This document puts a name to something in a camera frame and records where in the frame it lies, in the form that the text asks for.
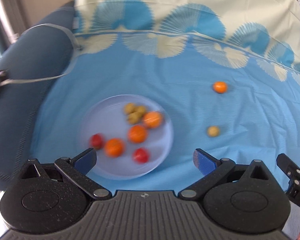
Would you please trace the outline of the red tomato with stem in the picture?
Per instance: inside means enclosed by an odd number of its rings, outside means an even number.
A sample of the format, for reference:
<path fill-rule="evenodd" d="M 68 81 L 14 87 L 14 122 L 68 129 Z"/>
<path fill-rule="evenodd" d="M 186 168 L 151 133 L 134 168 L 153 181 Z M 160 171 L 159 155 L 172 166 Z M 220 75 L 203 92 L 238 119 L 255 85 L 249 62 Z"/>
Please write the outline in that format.
<path fill-rule="evenodd" d="M 102 133 L 93 134 L 89 139 L 89 145 L 95 150 L 100 150 L 104 147 L 104 136 Z"/>

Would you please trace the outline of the small orange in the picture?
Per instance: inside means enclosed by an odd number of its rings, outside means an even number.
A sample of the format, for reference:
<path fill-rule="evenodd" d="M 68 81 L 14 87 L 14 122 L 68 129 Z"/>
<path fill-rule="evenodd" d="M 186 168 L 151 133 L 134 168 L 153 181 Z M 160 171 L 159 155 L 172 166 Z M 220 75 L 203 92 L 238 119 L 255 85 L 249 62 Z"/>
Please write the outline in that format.
<path fill-rule="evenodd" d="M 226 82 L 223 82 L 223 81 L 216 81 L 212 87 L 213 87 L 213 90 L 219 94 L 223 94 L 228 91 L 228 85 Z"/>
<path fill-rule="evenodd" d="M 120 138 L 112 138 L 106 141 L 104 151 L 106 156 L 110 158 L 118 158 L 125 151 L 125 142 Z"/>
<path fill-rule="evenodd" d="M 127 133 L 127 138 L 130 142 L 140 144 L 148 138 L 147 129 L 142 125 L 132 126 Z"/>

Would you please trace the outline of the red cherry tomato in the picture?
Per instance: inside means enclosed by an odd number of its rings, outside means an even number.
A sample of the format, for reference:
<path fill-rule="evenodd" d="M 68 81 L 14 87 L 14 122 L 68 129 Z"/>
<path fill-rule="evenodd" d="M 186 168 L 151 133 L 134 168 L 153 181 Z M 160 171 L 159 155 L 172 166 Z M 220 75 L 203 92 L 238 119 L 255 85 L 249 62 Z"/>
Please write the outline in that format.
<path fill-rule="evenodd" d="M 143 147 L 136 149 L 133 153 L 133 160 L 139 164 L 147 163 L 149 161 L 149 158 L 149 152 Z"/>

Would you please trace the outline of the tan longan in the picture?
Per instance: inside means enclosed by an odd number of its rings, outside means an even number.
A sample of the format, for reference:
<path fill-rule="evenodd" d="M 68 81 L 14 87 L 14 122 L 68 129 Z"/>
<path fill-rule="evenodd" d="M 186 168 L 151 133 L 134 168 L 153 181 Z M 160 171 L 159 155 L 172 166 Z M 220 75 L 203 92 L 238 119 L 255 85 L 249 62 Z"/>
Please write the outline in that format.
<path fill-rule="evenodd" d="M 142 120 L 142 115 L 139 112 L 133 112 L 127 115 L 126 120 L 130 125 L 136 125 Z"/>
<path fill-rule="evenodd" d="M 134 103 L 130 102 L 124 106 L 123 111 L 124 111 L 125 115 L 129 115 L 129 114 L 135 112 L 135 108 L 136 108 L 136 105 Z"/>
<path fill-rule="evenodd" d="M 220 135 L 220 128 L 218 126 L 209 126 L 206 132 L 209 137 L 217 137 Z"/>
<path fill-rule="evenodd" d="M 147 107 L 143 105 L 138 105 L 135 108 L 135 112 L 138 113 L 140 117 L 143 117 L 147 113 Z"/>

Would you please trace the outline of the plastic-wrapped orange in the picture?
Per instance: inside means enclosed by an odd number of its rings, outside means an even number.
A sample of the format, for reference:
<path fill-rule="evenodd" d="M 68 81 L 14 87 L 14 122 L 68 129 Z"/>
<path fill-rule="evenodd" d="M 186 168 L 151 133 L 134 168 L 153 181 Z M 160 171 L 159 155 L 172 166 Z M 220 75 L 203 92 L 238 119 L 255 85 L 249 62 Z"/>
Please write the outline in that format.
<path fill-rule="evenodd" d="M 158 111 L 147 112 L 142 118 L 142 123 L 149 129 L 158 128 L 162 122 L 163 115 Z"/>

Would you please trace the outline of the tan longan top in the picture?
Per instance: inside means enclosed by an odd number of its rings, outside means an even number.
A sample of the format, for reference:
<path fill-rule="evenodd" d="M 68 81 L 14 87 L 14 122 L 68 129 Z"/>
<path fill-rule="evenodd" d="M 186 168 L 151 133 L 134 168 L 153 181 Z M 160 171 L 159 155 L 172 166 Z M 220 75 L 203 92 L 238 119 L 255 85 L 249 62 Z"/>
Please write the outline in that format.
<path fill-rule="evenodd" d="M 135 112 L 135 108 L 136 108 L 136 105 L 134 103 L 130 102 L 124 106 L 123 111 L 124 111 L 125 115 L 129 115 L 129 114 Z"/>

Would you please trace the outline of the tan longan bottom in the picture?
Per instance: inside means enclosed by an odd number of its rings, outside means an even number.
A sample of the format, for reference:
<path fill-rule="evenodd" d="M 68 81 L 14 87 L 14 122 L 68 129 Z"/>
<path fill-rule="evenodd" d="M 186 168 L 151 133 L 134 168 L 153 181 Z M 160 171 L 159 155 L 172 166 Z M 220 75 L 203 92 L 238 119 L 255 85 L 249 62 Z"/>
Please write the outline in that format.
<path fill-rule="evenodd" d="M 220 128 L 218 126 L 209 126 L 206 132 L 209 137 L 217 137 L 220 135 Z"/>

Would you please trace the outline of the light blue plate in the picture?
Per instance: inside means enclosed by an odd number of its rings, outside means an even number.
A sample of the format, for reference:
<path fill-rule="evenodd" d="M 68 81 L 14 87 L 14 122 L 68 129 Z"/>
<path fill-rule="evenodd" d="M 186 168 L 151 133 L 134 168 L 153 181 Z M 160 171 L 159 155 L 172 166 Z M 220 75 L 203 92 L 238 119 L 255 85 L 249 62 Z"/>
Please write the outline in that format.
<path fill-rule="evenodd" d="M 163 122 L 158 128 L 148 130 L 148 138 L 140 144 L 132 143 L 127 138 L 130 124 L 126 121 L 123 108 L 127 103 L 144 105 L 149 111 L 158 111 L 163 115 Z M 104 149 L 97 151 L 97 164 L 94 174 L 107 179 L 128 180 L 141 177 L 157 168 L 168 156 L 173 144 L 173 125 L 164 109 L 153 100 L 132 94 L 109 97 L 95 104 L 83 117 L 77 132 L 77 147 L 88 148 L 93 134 L 102 133 L 104 141 L 120 138 L 125 142 L 125 151 L 118 158 L 106 156 Z M 149 161 L 136 163 L 133 153 L 138 148 L 145 148 Z"/>

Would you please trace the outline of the blue fan-pattern bed sheet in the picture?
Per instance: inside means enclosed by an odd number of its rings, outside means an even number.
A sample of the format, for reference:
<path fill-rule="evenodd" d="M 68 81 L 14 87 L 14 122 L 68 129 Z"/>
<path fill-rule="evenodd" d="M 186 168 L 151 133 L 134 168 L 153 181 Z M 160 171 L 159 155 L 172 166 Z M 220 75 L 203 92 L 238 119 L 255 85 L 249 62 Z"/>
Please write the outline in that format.
<path fill-rule="evenodd" d="M 45 99 L 31 144 L 50 163 L 73 157 L 77 132 L 99 101 L 137 94 L 160 104 L 174 139 L 140 178 L 90 177 L 111 191 L 179 191 L 200 178 L 192 153 L 247 164 L 261 159 L 282 187 L 285 153 L 300 166 L 300 5 L 297 0 L 75 0 L 83 51 Z M 213 90 L 216 81 L 228 91 Z M 220 135 L 209 137 L 207 128 Z"/>

